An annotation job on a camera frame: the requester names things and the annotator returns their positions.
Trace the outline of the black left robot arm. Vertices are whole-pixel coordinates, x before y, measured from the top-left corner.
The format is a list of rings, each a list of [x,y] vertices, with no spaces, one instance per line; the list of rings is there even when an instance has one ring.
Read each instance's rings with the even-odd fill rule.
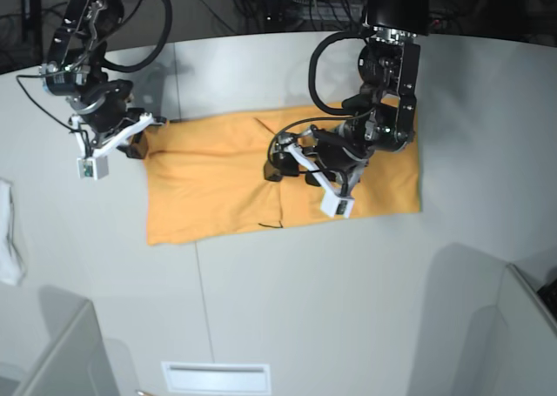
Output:
[[[417,106],[415,86],[420,47],[415,39],[428,33],[430,0],[366,0],[357,30],[336,32],[312,53],[308,90],[323,121],[335,121],[331,130],[317,127],[317,118],[303,120],[306,130],[295,133],[289,124],[269,143],[264,178],[279,182],[305,175],[309,185],[336,182],[347,194],[377,151],[403,150],[414,139]],[[322,53],[340,41],[364,42],[359,53],[359,93],[339,107],[326,104],[317,90],[317,68]]]

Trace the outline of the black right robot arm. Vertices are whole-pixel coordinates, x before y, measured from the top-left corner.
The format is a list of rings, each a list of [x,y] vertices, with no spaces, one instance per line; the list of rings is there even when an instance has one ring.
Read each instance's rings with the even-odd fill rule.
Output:
[[[133,83],[114,79],[109,71],[134,73],[151,65],[164,48],[172,25],[171,0],[164,8],[163,27],[152,52],[133,65],[115,64],[105,56],[107,42],[131,17],[123,0],[70,0],[40,70],[45,89],[64,97],[74,114],[65,127],[77,136],[84,158],[117,149],[142,159],[148,145],[143,132],[164,118],[130,105]]]

